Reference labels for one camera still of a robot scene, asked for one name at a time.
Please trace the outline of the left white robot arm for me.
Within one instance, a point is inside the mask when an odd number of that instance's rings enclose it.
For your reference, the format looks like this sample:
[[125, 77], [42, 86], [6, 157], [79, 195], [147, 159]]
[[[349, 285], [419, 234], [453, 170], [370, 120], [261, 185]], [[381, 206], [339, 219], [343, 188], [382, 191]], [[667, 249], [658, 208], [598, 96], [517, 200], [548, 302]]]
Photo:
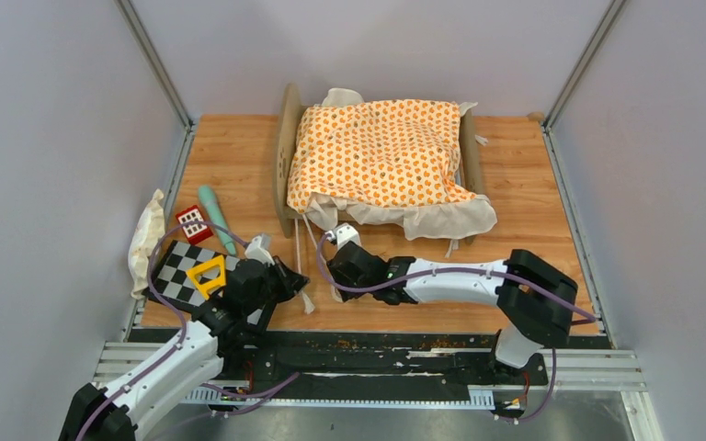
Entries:
[[259, 239], [220, 274], [223, 283], [163, 346], [105, 386], [88, 383], [75, 393], [61, 440], [143, 440], [202, 383], [237, 378], [245, 367], [241, 350], [264, 334], [275, 307], [310, 281]]

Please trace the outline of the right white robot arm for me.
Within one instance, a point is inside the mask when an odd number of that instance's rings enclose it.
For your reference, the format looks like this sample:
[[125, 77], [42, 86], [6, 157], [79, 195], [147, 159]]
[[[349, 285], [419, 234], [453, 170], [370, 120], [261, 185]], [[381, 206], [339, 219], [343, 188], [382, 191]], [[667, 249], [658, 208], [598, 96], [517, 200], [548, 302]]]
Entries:
[[441, 263], [414, 256], [385, 260], [365, 250], [359, 232], [341, 224], [324, 233], [315, 252], [321, 275], [342, 300], [369, 294], [388, 305], [456, 302], [494, 306], [509, 324], [500, 330], [488, 370], [500, 383], [521, 376], [533, 354], [568, 343], [578, 285], [563, 271], [525, 249], [483, 263]]

